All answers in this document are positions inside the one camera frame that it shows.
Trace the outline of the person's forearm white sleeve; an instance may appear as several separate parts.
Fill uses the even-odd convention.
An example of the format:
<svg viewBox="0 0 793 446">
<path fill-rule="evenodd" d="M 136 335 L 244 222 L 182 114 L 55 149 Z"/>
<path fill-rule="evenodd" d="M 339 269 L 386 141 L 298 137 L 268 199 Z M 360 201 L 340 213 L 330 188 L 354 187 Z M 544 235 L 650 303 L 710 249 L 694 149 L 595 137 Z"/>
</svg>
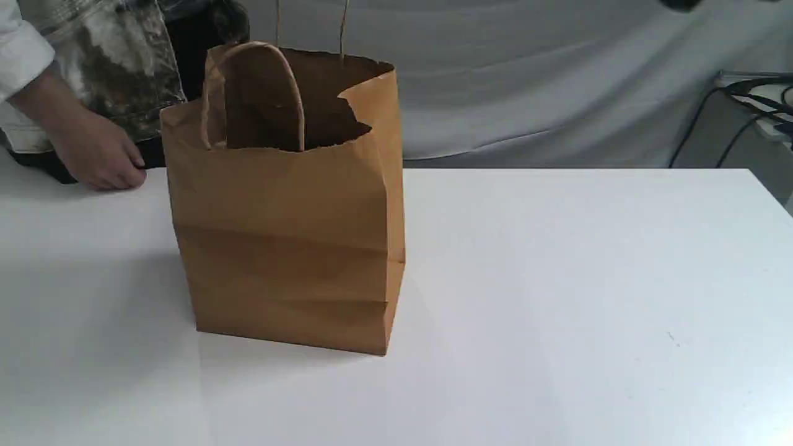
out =
<svg viewBox="0 0 793 446">
<path fill-rule="evenodd" d="M 16 1 L 2 2 L 1 25 L 2 126 L 59 131 L 91 119 L 60 76 L 54 49 L 22 17 Z"/>
</svg>

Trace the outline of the person's bare hand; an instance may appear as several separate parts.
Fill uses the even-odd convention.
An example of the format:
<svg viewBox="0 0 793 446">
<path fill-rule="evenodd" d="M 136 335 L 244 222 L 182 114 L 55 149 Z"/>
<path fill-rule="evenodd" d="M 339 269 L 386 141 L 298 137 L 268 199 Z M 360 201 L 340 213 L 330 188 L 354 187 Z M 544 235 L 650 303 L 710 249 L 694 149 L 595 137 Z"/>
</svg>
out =
<svg viewBox="0 0 793 446">
<path fill-rule="evenodd" d="M 128 190 L 146 180 L 138 147 L 121 127 L 85 109 L 40 122 L 60 161 L 95 190 Z"/>
</svg>

